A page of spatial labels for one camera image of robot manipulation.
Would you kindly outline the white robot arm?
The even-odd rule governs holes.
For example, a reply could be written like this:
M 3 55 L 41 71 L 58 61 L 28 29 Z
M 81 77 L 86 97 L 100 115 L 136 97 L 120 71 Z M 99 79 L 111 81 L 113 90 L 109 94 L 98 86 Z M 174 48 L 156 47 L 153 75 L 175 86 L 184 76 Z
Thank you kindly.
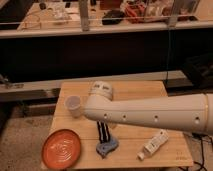
M 113 87 L 93 83 L 84 106 L 91 120 L 213 135 L 213 94 L 115 101 Z

